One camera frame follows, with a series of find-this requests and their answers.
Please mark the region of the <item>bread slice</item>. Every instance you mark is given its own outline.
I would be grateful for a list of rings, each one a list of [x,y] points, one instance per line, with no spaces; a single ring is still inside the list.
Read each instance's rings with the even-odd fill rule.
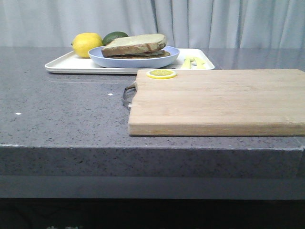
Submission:
[[[167,57],[171,54],[165,50],[158,50],[156,52],[146,52],[146,53],[137,53],[137,54],[126,54],[126,55],[114,55],[109,56],[108,58],[113,59],[151,59],[151,58],[160,58]]]
[[[130,37],[116,38],[102,48],[104,57],[153,53],[163,49],[167,44],[166,36],[160,33],[142,34]]]

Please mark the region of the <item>light blue plate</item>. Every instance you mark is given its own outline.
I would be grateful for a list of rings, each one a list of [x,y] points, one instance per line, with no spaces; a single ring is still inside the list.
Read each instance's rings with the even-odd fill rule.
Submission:
[[[104,46],[89,50],[88,54],[93,62],[106,68],[162,68],[172,64],[179,56],[180,51],[171,46],[165,46],[164,50],[170,55],[166,57],[148,59],[115,59],[106,58],[102,54]]]

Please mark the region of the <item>white rectangular tray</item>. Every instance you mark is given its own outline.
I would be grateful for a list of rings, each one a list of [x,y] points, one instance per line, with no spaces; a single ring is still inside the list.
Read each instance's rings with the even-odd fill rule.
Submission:
[[[180,69],[185,56],[196,56],[204,60],[205,69],[212,70],[215,68],[213,63],[208,59],[200,49],[180,48],[180,54],[168,69]],[[90,58],[81,58],[74,51],[71,51],[47,64],[45,69],[51,73],[75,73],[75,74],[137,74],[138,68],[105,68],[95,64]]]

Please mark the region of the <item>lemon slice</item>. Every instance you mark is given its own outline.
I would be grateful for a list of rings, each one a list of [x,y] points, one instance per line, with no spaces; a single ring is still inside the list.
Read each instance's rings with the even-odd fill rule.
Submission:
[[[155,69],[146,73],[146,76],[153,79],[170,79],[177,76],[177,73],[169,69]]]

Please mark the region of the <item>yellow plastic fork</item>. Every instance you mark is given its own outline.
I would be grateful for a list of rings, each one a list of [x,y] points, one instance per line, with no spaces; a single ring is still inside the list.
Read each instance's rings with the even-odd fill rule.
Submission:
[[[193,61],[192,57],[187,56],[181,66],[181,69],[191,69],[191,62]]]

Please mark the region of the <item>yellow plastic knife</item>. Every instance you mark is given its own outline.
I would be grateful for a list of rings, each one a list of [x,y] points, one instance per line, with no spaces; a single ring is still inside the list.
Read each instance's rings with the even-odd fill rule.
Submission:
[[[205,61],[202,58],[194,57],[197,69],[205,69]]]

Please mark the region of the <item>green lime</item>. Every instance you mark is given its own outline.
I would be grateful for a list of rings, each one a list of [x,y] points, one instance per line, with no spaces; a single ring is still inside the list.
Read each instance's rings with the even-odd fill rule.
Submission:
[[[102,40],[103,45],[107,45],[111,43],[113,40],[117,38],[123,38],[123,37],[128,37],[128,34],[122,32],[122,31],[114,31],[111,33],[108,33]]]

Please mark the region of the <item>yellow lemon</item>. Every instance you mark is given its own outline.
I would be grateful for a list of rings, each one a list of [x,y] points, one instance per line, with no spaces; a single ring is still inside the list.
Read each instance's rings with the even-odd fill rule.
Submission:
[[[71,46],[76,54],[82,58],[89,58],[88,51],[103,46],[102,38],[93,32],[80,33],[71,42]]]

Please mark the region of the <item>white grey curtain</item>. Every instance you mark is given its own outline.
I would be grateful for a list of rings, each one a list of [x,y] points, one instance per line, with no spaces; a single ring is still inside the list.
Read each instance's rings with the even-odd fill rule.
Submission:
[[[181,48],[304,48],[302,0],[3,0],[1,46],[68,47],[83,32],[162,33]]]

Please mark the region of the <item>wooden cutting board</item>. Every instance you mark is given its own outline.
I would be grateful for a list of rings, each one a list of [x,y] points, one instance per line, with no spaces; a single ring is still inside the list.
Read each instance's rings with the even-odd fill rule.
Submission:
[[[130,135],[303,136],[305,73],[297,69],[178,70],[136,76]]]

